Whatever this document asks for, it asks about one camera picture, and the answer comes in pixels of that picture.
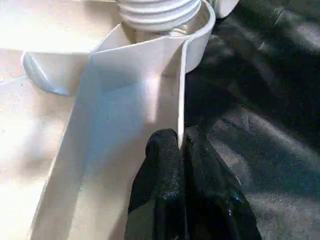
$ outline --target ribbed plastic cylinder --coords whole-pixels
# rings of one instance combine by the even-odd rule
[[[117,0],[122,20],[147,32],[169,31],[185,24],[200,9],[201,0]]]

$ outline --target curved plastic edge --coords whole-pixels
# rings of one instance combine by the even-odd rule
[[[41,69],[29,52],[24,51],[20,61],[22,70],[38,88],[47,92],[57,93],[55,92],[54,87],[47,81],[46,73]]]
[[[237,6],[240,0],[211,0],[217,19],[224,19]]]
[[[179,79],[179,94],[178,94],[178,146],[183,145],[184,131],[185,131],[185,85],[186,85],[186,73],[192,71],[200,63],[205,48],[207,46],[211,31],[216,23],[216,15],[212,6],[202,0],[209,12],[209,20],[207,24],[198,30],[196,33],[190,35],[182,45],[181,51],[181,67],[180,67],[180,79]]]

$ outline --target white plastic part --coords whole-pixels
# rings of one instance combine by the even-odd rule
[[[217,19],[227,17],[240,0],[210,0]]]
[[[133,29],[161,32],[192,19],[201,0],[117,0],[117,4],[122,20]]]
[[[16,74],[12,67],[18,68],[19,57],[10,62],[11,73]],[[27,239],[74,102],[42,91],[25,76],[0,82],[1,240]]]
[[[181,146],[185,74],[199,64],[214,24],[202,1],[195,18],[168,35],[121,23],[92,51],[29,239],[124,239],[147,140],[171,128]]]
[[[114,1],[24,0],[9,13],[17,21],[1,46],[26,50],[21,63],[28,77],[60,95],[76,92],[89,54],[121,22]]]
[[[110,30],[111,27],[114,27],[114,29],[109,32],[111,36],[107,34],[105,40],[102,40],[98,46],[91,47],[91,50],[93,49],[91,53],[100,51],[102,46],[108,46],[110,49],[119,47],[121,44],[133,45],[160,37],[168,38],[170,41],[185,41],[191,35],[196,34],[205,25],[209,17],[208,13],[202,10],[185,24],[161,34],[136,31],[125,24],[121,24],[122,30],[120,31],[122,33],[118,33],[121,36],[118,36],[115,40],[113,37],[117,32],[114,33],[113,31],[117,31],[117,28],[119,28],[117,23],[119,24],[120,21],[119,16],[115,13],[117,6],[114,1],[104,3],[109,6],[105,9],[105,20],[110,20],[106,24],[106,30]],[[192,53],[188,54],[187,72],[199,64],[207,42],[207,38],[201,37],[197,40],[197,44],[191,47],[192,50],[190,51]],[[83,52],[26,51],[21,58],[21,63],[28,77],[41,89],[60,95],[72,95],[78,88],[89,55],[90,52],[86,49]]]

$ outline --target dark surface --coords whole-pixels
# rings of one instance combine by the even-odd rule
[[[186,76],[199,126],[264,239],[320,239],[320,1],[241,0]]]
[[[126,240],[187,240],[185,181],[177,135],[155,132],[132,185]]]
[[[320,239],[320,1],[241,0],[185,87],[183,161],[151,137],[126,239],[259,238],[252,211],[263,239]]]

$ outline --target white plastic surface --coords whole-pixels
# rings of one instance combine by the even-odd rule
[[[1,240],[27,238],[74,101],[42,91],[25,76],[0,83]]]
[[[202,1],[193,22],[168,35],[135,43],[122,23],[92,51],[29,239],[124,239],[148,138],[171,128],[182,144],[185,74],[199,64],[214,23]]]
[[[5,29],[0,46],[26,50],[21,62],[28,77],[60,95],[76,92],[89,53],[121,22],[114,1],[21,0],[4,5],[12,9],[0,12]]]

